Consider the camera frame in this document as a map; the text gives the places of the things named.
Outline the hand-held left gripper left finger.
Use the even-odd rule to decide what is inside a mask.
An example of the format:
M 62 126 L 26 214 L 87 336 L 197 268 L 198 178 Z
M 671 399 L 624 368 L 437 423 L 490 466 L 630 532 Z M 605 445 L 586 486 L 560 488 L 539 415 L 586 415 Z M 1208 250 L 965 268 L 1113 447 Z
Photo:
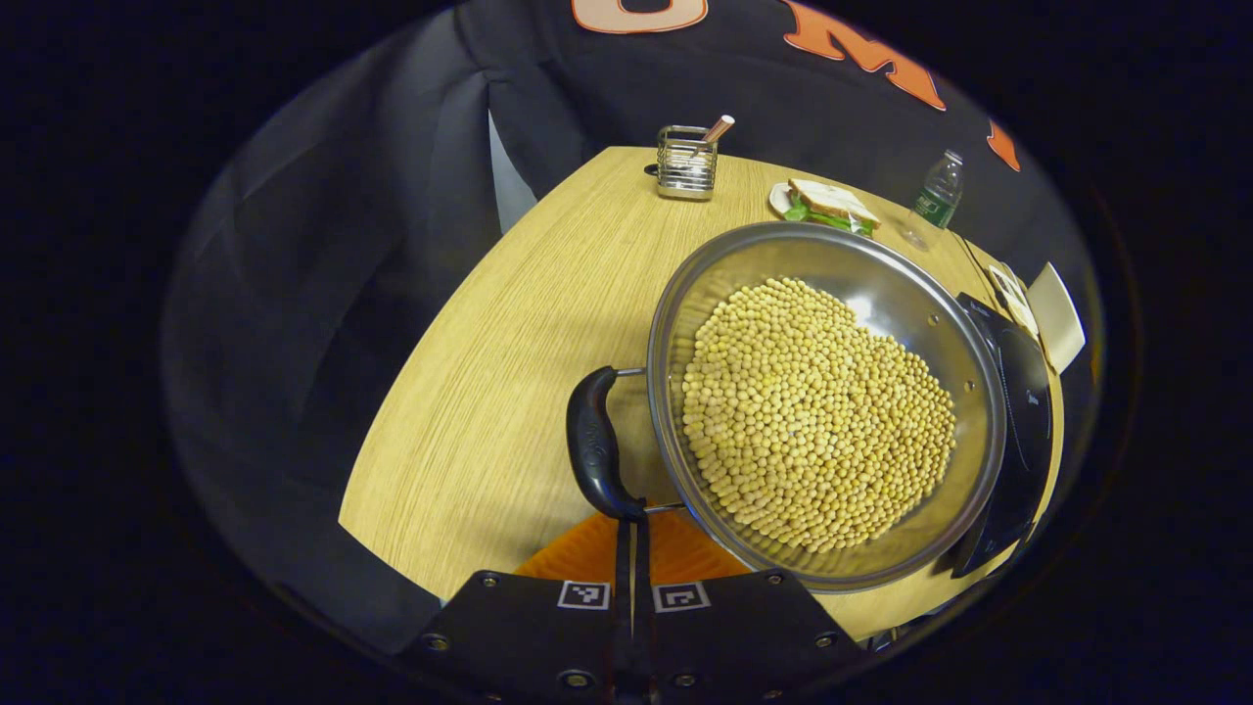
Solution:
M 395 660 L 456 704 L 613 704 L 621 556 L 630 525 L 583 518 L 514 572 L 472 574 Z

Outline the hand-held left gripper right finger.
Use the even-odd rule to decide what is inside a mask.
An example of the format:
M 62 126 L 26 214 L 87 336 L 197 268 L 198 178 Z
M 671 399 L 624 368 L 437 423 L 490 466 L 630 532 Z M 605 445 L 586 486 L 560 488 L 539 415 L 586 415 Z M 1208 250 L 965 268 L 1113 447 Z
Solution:
M 804 704 L 871 660 L 786 570 L 653 582 L 658 513 L 634 521 L 637 704 Z

